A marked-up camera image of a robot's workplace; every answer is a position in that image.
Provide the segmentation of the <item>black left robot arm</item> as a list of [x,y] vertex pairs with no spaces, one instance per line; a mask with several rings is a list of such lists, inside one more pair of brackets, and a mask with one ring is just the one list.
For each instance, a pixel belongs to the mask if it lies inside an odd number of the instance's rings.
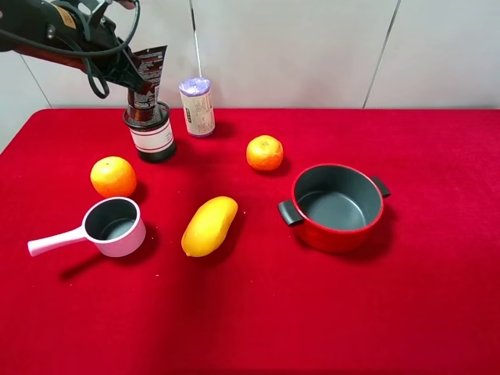
[[73,67],[87,75],[99,98],[109,96],[113,83],[140,94],[152,83],[139,73],[139,58],[129,44],[138,28],[139,1],[126,38],[105,15],[112,1],[2,1],[1,51]]

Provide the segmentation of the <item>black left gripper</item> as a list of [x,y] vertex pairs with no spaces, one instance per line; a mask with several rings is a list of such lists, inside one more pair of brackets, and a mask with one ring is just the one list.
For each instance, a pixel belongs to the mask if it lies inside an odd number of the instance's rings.
[[99,79],[145,94],[152,82],[138,72],[141,60],[130,50],[131,35],[116,35],[116,24],[105,15],[110,1],[52,1],[68,30],[56,31],[51,37],[52,50],[69,63],[80,60],[89,82]]

